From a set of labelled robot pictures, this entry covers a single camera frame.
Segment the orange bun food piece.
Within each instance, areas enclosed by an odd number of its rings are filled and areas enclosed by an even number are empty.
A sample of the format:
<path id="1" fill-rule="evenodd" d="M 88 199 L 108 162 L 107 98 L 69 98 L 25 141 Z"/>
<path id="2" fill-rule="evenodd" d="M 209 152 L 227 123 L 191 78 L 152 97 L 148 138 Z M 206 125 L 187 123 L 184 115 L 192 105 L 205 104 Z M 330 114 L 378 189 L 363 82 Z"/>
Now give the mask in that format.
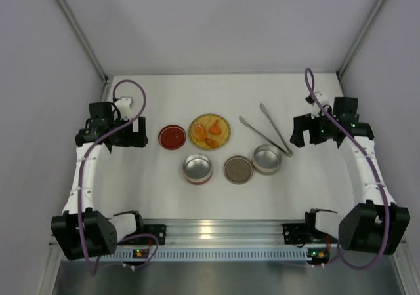
<path id="1" fill-rule="evenodd" d="M 207 130 L 201 123 L 194 123 L 192 125 L 192 135 L 199 141 L 204 141 L 207 138 Z"/>

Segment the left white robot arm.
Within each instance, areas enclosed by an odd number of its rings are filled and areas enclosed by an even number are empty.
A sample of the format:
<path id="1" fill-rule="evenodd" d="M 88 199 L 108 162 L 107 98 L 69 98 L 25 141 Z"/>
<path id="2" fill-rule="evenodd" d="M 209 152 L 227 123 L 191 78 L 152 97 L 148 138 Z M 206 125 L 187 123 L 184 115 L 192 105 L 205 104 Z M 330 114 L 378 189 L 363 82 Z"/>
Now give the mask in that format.
<path id="1" fill-rule="evenodd" d="M 69 260 L 113 254 L 126 236 L 144 229 L 137 211 L 100 211 L 100 192 L 112 149 L 143 148 L 148 143 L 145 118 L 133 116 L 132 103 L 132 98 L 122 97 L 89 104 L 90 117 L 75 137 L 72 188 L 61 215 L 51 220 L 52 234 Z"/>

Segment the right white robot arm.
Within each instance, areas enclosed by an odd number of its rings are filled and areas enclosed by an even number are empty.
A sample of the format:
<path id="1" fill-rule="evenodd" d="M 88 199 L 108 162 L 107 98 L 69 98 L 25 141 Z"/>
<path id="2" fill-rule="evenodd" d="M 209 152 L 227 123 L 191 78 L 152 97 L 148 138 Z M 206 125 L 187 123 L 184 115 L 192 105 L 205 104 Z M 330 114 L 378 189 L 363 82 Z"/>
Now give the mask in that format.
<path id="1" fill-rule="evenodd" d="M 385 185 L 371 126 L 359 120 L 357 98 L 336 97 L 330 105 L 321 93 L 316 97 L 319 104 L 306 98 L 312 113 L 294 117 L 290 142 L 304 147 L 305 131 L 314 145 L 333 140 L 348 170 L 354 206 L 348 212 L 312 209 L 306 216 L 312 218 L 315 230 L 334 237 L 344 250 L 391 255 L 410 222 L 410 213 L 395 203 Z"/>

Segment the orange carrot food piece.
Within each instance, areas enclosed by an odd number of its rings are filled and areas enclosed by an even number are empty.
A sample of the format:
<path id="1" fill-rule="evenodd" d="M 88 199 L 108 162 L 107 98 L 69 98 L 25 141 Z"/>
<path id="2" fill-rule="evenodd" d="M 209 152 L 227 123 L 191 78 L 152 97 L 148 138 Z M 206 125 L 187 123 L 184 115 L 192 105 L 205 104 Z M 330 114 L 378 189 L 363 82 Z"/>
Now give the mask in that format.
<path id="1" fill-rule="evenodd" d="M 221 130 L 220 126 L 218 126 L 218 123 L 219 123 L 219 120 L 216 119 L 215 122 L 210 126 L 209 132 L 211 134 L 220 135 L 222 133 L 222 130 Z"/>

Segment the red round lid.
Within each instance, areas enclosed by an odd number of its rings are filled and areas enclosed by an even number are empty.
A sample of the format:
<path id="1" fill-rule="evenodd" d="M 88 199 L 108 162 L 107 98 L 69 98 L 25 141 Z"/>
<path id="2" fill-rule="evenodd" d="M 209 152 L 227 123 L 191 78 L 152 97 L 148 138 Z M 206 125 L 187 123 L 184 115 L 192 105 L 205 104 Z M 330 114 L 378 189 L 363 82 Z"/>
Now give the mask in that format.
<path id="1" fill-rule="evenodd" d="M 167 125 L 158 134 L 161 147 L 174 151 L 181 148 L 186 142 L 186 132 L 179 125 Z"/>

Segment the orange fried food piece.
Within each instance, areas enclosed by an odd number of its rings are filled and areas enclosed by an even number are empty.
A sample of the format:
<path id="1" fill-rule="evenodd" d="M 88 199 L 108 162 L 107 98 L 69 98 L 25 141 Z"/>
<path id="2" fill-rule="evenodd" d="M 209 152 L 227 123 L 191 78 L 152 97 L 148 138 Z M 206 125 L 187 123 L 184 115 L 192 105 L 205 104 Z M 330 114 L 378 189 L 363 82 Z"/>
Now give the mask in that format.
<path id="1" fill-rule="evenodd" d="M 210 138 L 206 138 L 205 143 L 211 148 L 218 148 L 219 147 L 219 143 L 217 141 L 214 141 L 214 140 L 210 139 Z"/>

